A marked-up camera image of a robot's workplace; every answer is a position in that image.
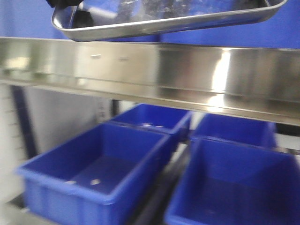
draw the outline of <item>metal shelf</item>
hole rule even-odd
[[[300,50],[0,38],[0,83],[300,126]]]

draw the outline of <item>plastic bin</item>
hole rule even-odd
[[[225,142],[197,144],[165,214],[168,225],[298,225],[292,155]]]
[[[172,152],[179,142],[185,141],[189,133],[192,112],[156,105],[138,104],[132,109],[117,115],[110,122],[138,129],[169,134],[172,148],[165,152],[164,162],[169,162]]]
[[[275,132],[276,124],[273,122],[206,114],[191,133],[190,141],[193,145],[208,138],[273,148],[276,147]]]
[[[123,225],[167,148],[168,135],[101,124],[18,168],[25,203],[62,225]]]

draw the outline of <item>stainless steel shelf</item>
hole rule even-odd
[[[300,50],[0,38],[0,82],[300,126]]]

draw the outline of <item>metal shelving unit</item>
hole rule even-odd
[[[0,38],[0,82],[300,125],[300,50]]]

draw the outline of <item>black object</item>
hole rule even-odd
[[[112,100],[112,108],[111,108],[112,116],[119,115],[120,113],[120,101]]]
[[[24,88],[19,86],[11,86],[10,88],[24,138],[27,158],[35,157],[38,154],[38,151],[34,142],[29,112],[26,107],[27,103],[25,99]]]
[[[77,10],[74,14],[72,28],[92,27],[94,20],[90,12]]]
[[[300,127],[277,123],[277,133],[282,135],[300,136]]]
[[[79,5],[83,0],[46,0],[48,4],[53,8],[59,3],[60,1],[66,5],[66,6],[77,6]]]

